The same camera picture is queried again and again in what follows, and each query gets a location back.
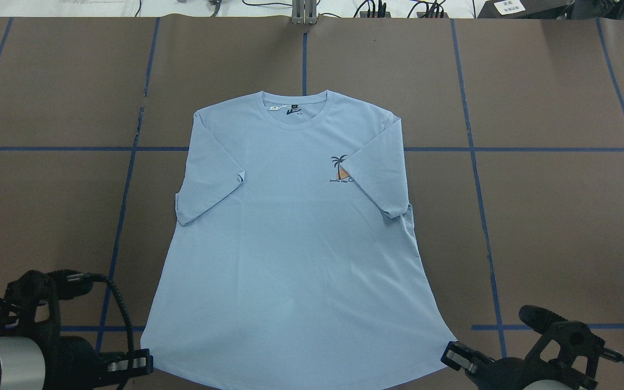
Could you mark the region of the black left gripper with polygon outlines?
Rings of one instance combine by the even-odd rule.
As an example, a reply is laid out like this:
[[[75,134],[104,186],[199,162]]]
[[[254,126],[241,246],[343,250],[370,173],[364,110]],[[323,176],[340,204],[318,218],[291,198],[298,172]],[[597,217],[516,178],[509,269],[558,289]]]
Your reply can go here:
[[[103,374],[139,377],[154,371],[149,349],[107,353],[109,363],[79,336],[61,334],[60,301],[88,294],[87,272],[30,270],[0,297],[0,389],[95,389]]]

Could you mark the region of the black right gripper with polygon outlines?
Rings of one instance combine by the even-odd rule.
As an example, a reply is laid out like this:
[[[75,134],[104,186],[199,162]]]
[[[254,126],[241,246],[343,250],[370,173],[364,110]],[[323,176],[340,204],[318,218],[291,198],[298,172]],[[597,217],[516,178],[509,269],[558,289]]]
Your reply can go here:
[[[596,389],[599,360],[623,362],[586,323],[567,320],[550,309],[525,304],[520,320],[539,334],[524,358],[494,360],[459,341],[450,341],[441,363],[474,376],[479,389]]]

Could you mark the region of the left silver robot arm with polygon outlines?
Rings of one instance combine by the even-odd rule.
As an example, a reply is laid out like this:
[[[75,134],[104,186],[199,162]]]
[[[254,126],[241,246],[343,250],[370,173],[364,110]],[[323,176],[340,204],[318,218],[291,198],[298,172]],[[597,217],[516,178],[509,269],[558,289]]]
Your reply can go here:
[[[86,339],[62,335],[60,301],[109,287],[123,316],[125,352],[96,352]],[[30,270],[0,297],[0,389],[124,389],[151,375],[153,356],[134,344],[131,317],[109,277],[97,272]]]

